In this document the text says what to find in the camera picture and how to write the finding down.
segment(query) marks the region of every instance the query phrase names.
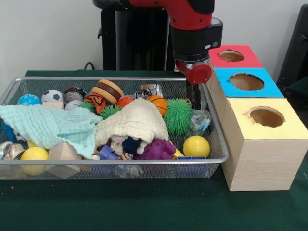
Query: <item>shape sorter box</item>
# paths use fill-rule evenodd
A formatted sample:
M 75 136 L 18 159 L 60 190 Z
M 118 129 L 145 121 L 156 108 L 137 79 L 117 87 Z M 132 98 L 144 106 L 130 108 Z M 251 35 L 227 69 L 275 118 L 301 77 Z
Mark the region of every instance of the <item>shape sorter box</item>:
M 230 191 L 290 188 L 308 149 L 308 131 L 286 99 L 228 98 L 222 129 Z
M 213 70 L 216 68 L 263 68 L 263 65 L 253 50 L 247 45 L 224 45 L 209 50 L 210 64 Z M 216 78 L 215 72 L 207 82 L 211 89 L 211 83 Z
M 222 122 L 227 98 L 284 98 L 264 68 L 215 69 L 210 93 Z

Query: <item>metal basket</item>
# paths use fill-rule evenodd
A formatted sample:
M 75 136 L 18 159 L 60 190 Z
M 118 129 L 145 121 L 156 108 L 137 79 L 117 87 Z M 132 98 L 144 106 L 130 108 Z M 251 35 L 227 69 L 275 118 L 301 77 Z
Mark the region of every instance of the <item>metal basket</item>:
M 77 86 L 90 92 L 100 77 L 22 77 L 9 85 L 0 99 L 0 105 L 15 105 L 24 94 L 41 96 L 46 90 L 64 91 L 69 86 Z M 115 82 L 125 94 L 133 94 L 146 83 L 157 83 L 162 86 L 165 99 L 190 98 L 192 92 L 186 87 L 184 78 L 105 78 Z M 206 160 L 131 160 L 131 161 L 1 161 L 0 179 L 47 180 L 63 179 L 67 171 L 75 174 L 67 179 L 116 179 L 116 178 L 210 178 L 220 163 L 229 156 L 226 141 L 213 106 L 206 84 L 199 85 L 201 92 L 201 109 L 207 109 L 212 115 L 212 122 L 204 137 L 210 144 L 210 155 Z M 170 140 L 182 152 L 184 136 L 170 136 Z M 0 142 L 5 142 L 2 130 Z M 42 169 L 53 167 L 57 173 L 51 174 Z

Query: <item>green spiky ball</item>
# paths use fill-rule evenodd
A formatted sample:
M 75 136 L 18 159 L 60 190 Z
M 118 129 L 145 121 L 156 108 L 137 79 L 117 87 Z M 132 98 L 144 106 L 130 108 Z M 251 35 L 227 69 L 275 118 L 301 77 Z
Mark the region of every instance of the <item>green spiky ball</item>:
M 83 103 L 81 103 L 78 107 L 86 108 L 86 109 L 88 109 L 90 112 L 93 112 L 93 113 L 96 112 L 95 106 L 94 106 L 94 104 L 92 104 L 92 103 L 83 102 Z
M 189 127 L 192 115 L 193 110 L 185 100 L 168 100 L 164 121 L 169 134 L 184 135 Z
M 121 107 L 119 107 L 118 105 L 110 105 L 110 106 L 106 106 L 102 112 L 100 113 L 100 116 L 103 119 L 107 119 L 109 116 L 117 113 L 118 111 L 121 111 Z

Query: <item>table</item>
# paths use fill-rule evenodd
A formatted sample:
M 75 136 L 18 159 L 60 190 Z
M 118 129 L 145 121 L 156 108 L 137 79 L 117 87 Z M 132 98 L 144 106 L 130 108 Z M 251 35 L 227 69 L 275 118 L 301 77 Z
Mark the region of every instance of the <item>table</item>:
M 176 77 L 163 72 L 28 71 L 27 76 Z M 2 230 L 308 230 L 308 160 L 289 191 L 229 192 L 211 179 L 0 181 Z

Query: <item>black cable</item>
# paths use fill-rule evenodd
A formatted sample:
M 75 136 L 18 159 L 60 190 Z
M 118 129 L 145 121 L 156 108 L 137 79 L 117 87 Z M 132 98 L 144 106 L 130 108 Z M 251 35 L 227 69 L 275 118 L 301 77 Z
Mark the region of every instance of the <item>black cable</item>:
M 92 70 L 95 70 L 93 63 L 91 63 L 91 62 L 87 62 L 87 64 L 85 65 L 85 67 L 83 69 L 86 70 L 89 65 L 91 65 Z

